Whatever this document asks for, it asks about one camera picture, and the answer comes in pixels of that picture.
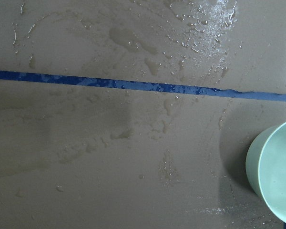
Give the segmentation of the mint green bowl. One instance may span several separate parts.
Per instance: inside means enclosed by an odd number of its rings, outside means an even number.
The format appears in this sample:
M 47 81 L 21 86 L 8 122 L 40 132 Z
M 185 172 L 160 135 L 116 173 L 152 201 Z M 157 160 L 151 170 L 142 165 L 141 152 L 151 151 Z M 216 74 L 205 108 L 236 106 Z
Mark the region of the mint green bowl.
M 254 192 L 286 223 L 286 122 L 264 130 L 253 140 L 245 170 Z

